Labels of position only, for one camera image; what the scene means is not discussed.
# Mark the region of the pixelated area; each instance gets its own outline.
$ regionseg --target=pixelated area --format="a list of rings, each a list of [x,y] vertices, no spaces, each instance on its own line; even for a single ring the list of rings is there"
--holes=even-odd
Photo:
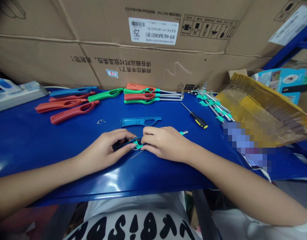
[[[272,163],[267,160],[267,155],[275,153],[275,127],[275,123],[226,122],[223,123],[223,135],[249,160],[252,167],[260,167],[270,173]]]

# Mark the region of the hand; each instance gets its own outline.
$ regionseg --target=hand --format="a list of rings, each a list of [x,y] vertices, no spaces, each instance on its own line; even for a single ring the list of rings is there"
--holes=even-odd
[[[141,143],[147,143],[141,149],[152,152],[157,157],[175,162],[188,163],[194,158],[199,145],[189,141],[173,127],[145,127]]]
[[[81,163],[80,166],[86,170],[86,174],[91,174],[105,169],[115,164],[122,156],[136,146],[130,143],[117,151],[113,151],[112,145],[119,141],[122,144],[125,139],[131,141],[136,135],[126,129],[117,129],[100,135],[89,147],[87,147],[76,158]]]

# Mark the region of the forearm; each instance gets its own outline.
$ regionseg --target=forearm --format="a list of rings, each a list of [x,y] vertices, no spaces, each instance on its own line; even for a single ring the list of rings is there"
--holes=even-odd
[[[46,167],[0,178],[0,221],[63,184],[87,173],[70,158]]]
[[[189,164],[208,177],[241,211],[261,222],[297,226],[307,222],[307,210],[255,173],[203,148]]]

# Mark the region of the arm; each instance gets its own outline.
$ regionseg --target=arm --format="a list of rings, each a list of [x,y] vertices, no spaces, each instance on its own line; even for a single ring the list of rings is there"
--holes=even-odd
[[[103,133],[76,157],[0,178],[0,221],[57,187],[116,163],[135,144],[128,144],[115,152],[112,145],[135,137],[126,129]]]
[[[142,149],[196,168],[250,217],[278,226],[307,222],[307,210],[289,195],[255,173],[189,141],[174,128],[145,127],[143,134],[142,143],[149,145]]]

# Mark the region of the left hand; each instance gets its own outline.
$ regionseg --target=left hand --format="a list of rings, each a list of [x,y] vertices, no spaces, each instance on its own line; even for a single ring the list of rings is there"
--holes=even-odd
[[[137,137],[126,129],[117,129],[100,135],[89,147],[75,158],[80,166],[91,174],[115,164],[122,156],[136,146],[130,143],[117,151],[113,151],[112,145],[116,142],[123,143],[125,139],[131,141]]]

